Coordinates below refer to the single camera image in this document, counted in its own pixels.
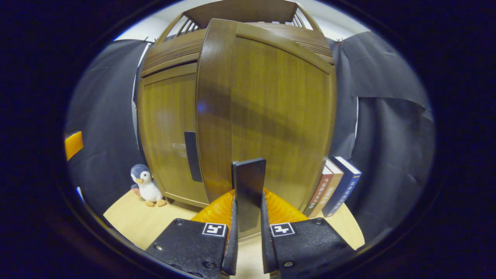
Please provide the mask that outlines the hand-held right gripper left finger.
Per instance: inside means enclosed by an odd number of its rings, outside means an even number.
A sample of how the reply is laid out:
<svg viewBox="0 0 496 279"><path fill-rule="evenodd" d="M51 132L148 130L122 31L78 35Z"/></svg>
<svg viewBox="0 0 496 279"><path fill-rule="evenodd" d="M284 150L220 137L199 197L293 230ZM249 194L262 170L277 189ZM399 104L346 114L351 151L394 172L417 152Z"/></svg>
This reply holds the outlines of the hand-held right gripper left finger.
<svg viewBox="0 0 496 279"><path fill-rule="evenodd" d="M176 218L146 252L181 279L228 279L236 274L238 207L234 190L191 219Z"/></svg>

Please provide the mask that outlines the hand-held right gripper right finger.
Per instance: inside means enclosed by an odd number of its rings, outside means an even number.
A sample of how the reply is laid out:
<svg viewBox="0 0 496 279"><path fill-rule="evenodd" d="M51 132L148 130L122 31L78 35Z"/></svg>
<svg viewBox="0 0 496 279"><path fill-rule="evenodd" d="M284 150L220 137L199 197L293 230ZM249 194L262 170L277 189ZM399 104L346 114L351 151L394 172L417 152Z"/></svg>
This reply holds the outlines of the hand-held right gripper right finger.
<svg viewBox="0 0 496 279"><path fill-rule="evenodd" d="M264 273L272 279L326 279L354 249L323 218L272 223L269 192L262 194L261 229Z"/></svg>

